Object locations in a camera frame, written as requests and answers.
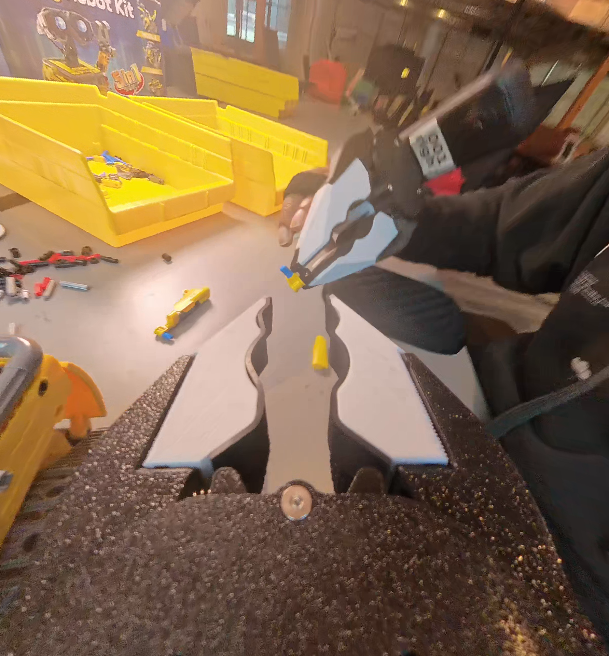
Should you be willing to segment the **red fuel canister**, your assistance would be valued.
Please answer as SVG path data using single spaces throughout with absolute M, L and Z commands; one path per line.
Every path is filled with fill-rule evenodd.
M 461 194 L 465 181 L 462 169 L 456 168 L 429 180 L 425 183 L 425 187 L 434 197 L 454 196 Z

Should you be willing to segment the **red container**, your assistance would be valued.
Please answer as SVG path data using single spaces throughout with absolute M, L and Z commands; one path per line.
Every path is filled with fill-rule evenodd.
M 340 61 L 315 61 L 309 67 L 308 94 L 325 103 L 339 106 L 347 75 L 346 67 Z

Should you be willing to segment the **pile of small building parts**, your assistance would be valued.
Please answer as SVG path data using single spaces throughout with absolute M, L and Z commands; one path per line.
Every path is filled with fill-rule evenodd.
M 73 282 L 64 275 L 73 270 L 99 264 L 116 266 L 120 259 L 104 255 L 84 246 L 80 251 L 48 250 L 38 258 L 21 259 L 21 251 L 10 248 L 9 256 L 0 256 L 0 301 L 29 302 L 31 299 L 50 299 L 56 290 L 87 292 L 87 283 Z

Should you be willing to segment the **robot kit cardboard box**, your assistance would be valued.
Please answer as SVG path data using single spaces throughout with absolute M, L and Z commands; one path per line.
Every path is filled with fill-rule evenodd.
M 15 78 L 164 96 L 161 1 L 0 1 L 0 64 Z

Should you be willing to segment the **yellow tracked toy robot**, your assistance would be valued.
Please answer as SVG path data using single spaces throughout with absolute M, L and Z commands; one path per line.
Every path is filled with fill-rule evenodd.
M 106 414 L 82 368 L 45 354 L 31 339 L 0 335 L 0 549 L 38 473 Z

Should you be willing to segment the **person's right forearm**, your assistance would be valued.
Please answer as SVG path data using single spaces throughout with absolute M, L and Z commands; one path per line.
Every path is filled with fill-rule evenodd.
M 560 292 L 609 246 L 609 146 L 496 188 L 432 197 L 400 259 Z

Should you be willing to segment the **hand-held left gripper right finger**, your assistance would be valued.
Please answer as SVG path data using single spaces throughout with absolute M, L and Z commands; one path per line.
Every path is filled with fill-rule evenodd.
M 405 352 L 336 296 L 326 298 L 333 417 L 387 468 L 447 466 L 448 454 L 405 362 Z

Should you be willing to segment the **person's right hand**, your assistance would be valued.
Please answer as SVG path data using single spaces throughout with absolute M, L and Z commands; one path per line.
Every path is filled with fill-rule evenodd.
M 314 168 L 296 174 L 287 185 L 277 226 L 280 247 L 289 247 L 301 232 L 313 198 L 328 176 L 328 167 Z

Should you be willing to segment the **yellow parts bin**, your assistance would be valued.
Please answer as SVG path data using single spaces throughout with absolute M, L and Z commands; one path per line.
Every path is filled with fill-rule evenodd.
M 203 98 L 281 119 L 299 106 L 298 78 L 247 61 L 191 48 L 195 88 Z
M 142 104 L 230 139 L 235 195 L 232 202 L 268 217 L 283 204 L 292 179 L 324 168 L 328 142 L 271 119 L 215 100 L 145 98 Z
M 0 184 L 112 247 L 161 234 L 222 210 L 235 195 L 230 142 L 194 129 L 163 131 L 158 112 L 129 117 L 93 104 L 0 100 Z M 109 151 L 160 176 L 100 187 L 87 155 Z

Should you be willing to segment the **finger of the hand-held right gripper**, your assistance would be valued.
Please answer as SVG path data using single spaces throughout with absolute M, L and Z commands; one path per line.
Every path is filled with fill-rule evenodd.
M 319 254 L 305 264 L 305 286 L 337 282 L 376 264 L 399 234 L 394 219 L 378 212 L 348 224 Z
M 369 172 L 361 160 L 352 160 L 335 179 L 315 194 L 294 255 L 294 271 L 305 272 L 307 264 L 340 232 L 341 225 L 377 212 L 368 202 Z

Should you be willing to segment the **mixed plastic connector pieces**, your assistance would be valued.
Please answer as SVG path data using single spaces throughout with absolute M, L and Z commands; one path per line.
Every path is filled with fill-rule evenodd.
M 98 155 L 87 155 L 85 160 L 95 182 L 100 187 L 120 189 L 123 182 L 131 180 L 144 180 L 161 186 L 166 184 L 160 176 L 134 167 L 109 151 L 103 151 Z

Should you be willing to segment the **yellow beam assembly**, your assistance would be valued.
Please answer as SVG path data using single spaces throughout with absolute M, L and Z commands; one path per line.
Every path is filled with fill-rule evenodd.
M 210 288 L 208 287 L 185 290 L 182 297 L 174 304 L 172 312 L 167 315 L 165 330 L 173 329 L 183 316 L 190 313 L 198 304 L 209 299 Z

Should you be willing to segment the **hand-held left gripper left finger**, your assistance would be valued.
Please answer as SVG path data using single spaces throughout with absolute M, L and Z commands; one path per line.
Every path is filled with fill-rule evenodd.
M 265 410 L 272 298 L 259 298 L 194 354 L 143 461 L 145 469 L 212 470 L 259 426 Z

